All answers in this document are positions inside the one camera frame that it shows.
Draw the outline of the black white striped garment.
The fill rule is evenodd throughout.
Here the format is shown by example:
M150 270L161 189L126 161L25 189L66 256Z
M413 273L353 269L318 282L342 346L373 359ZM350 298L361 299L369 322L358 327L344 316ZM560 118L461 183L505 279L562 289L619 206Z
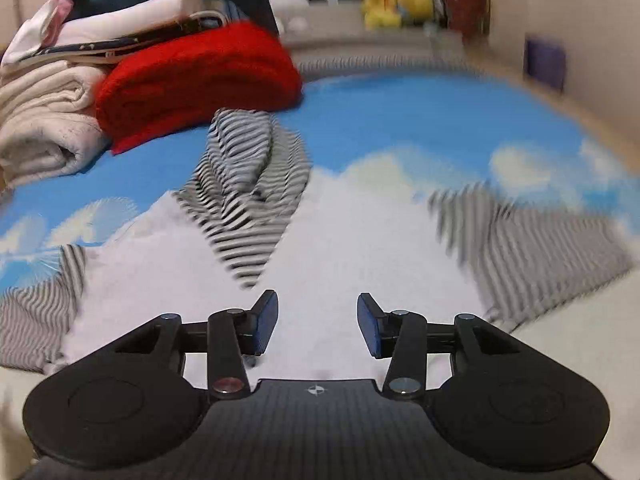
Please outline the black white striped garment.
M6 232L2 260L29 271L1 293L1 363L50 372L153 316L195 321L273 288L283 318L269 373L356 377L364 290L435 321L467 308L513 330L634 265L600 214L482 184L393 195L384 178L398 181L397 165L334 176L273 118L223 112L189 181L147 211L110 197L50 233L32 217Z

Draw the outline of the red folded knit sweater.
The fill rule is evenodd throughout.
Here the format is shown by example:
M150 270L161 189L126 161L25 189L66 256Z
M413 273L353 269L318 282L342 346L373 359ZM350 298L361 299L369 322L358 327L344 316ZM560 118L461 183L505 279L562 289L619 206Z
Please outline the red folded knit sweater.
M128 56L101 84L94 108L111 151L122 154L207 124L221 108L286 110L302 87L280 40L242 21Z

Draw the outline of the cream folded blanket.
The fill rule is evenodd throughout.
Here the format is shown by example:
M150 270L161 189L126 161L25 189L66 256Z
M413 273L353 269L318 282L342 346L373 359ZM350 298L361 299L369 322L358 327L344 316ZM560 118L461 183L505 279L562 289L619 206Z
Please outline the cream folded blanket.
M56 61L1 85L1 173L8 188L76 174L107 147L96 119L107 74Z

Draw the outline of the yellow plush toys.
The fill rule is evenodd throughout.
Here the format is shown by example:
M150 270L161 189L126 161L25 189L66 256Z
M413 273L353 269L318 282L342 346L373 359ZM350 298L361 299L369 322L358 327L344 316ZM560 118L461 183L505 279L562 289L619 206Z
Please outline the yellow plush toys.
M435 18L433 0L362 0L361 13L367 30L418 26Z

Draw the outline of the dark red bag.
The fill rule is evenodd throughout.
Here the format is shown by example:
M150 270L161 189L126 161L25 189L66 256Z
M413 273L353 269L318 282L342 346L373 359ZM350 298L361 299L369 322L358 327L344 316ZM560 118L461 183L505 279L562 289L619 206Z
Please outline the dark red bag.
M488 35L490 0L445 0L448 28L458 32L464 42Z

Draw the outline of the white folded cloth stack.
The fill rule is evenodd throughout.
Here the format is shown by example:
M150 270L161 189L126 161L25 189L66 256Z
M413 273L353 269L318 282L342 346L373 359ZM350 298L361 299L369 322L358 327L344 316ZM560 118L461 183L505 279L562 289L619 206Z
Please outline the white folded cloth stack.
M205 0L149 0L115 12L61 23L58 2L49 0L27 20L4 52L1 67L13 68L48 47L119 40L179 25L208 11Z

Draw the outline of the purple wall box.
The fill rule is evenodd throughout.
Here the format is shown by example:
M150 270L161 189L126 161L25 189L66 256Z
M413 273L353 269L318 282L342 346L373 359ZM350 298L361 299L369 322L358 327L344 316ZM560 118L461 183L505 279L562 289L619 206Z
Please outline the purple wall box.
M563 92L567 57L562 44L538 36L527 36L524 48L524 73L540 84Z

